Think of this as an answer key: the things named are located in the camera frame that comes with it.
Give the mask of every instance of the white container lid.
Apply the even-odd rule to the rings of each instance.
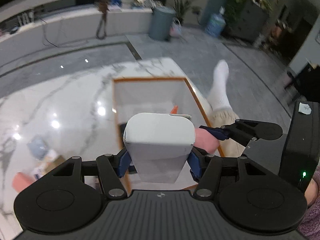
[[[185,117],[140,113],[127,123],[123,141],[152,145],[193,145],[195,127]]]

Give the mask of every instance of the white sticker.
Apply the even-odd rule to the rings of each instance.
[[[299,113],[303,113],[303,114],[311,114],[311,108],[308,104],[303,104],[300,103],[299,104]]]

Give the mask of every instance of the plastic bag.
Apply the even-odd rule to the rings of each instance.
[[[173,19],[172,26],[170,28],[171,37],[180,37],[182,35],[182,27],[180,21],[177,18]]]

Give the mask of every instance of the water bottle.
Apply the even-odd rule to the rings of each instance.
[[[219,37],[224,27],[226,26],[226,21],[223,18],[225,9],[220,8],[219,14],[212,14],[209,20],[205,32],[213,37]]]

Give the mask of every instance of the white sock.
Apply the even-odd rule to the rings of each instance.
[[[213,84],[210,93],[207,97],[207,100],[211,105],[213,111],[231,108],[226,93],[228,76],[228,63],[225,60],[220,60],[214,68]]]

